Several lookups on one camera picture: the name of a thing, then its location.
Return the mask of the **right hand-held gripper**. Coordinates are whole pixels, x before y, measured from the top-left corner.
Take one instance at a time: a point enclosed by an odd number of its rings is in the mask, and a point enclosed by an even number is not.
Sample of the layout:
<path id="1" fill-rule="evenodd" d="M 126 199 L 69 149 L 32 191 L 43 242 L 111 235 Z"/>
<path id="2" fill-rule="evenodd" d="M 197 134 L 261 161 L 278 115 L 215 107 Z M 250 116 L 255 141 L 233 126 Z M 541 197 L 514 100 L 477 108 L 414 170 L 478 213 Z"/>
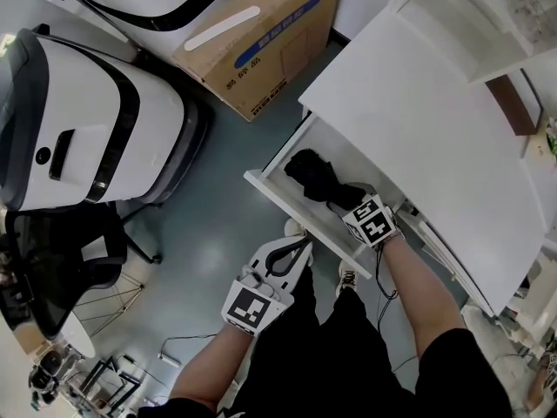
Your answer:
<path id="1" fill-rule="evenodd" d="M 351 235 L 368 247 L 381 244 L 395 233 L 393 216 L 378 194 L 366 195 L 342 220 Z"/>

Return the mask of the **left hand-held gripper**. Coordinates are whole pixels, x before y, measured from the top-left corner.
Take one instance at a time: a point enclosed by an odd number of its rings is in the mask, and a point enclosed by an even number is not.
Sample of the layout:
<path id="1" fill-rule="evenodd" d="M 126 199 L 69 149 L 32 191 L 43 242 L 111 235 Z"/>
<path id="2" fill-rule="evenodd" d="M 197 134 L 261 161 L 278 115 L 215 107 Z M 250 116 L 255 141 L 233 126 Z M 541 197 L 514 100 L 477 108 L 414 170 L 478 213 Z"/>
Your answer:
<path id="1" fill-rule="evenodd" d="M 313 243 L 305 237 L 283 237 L 264 243 L 254 261 L 244 265 L 231 285 L 221 315 L 241 331 L 259 336 L 292 304 L 291 294 L 302 272 L 310 266 Z M 266 259 L 278 255 L 278 278 L 268 272 Z"/>

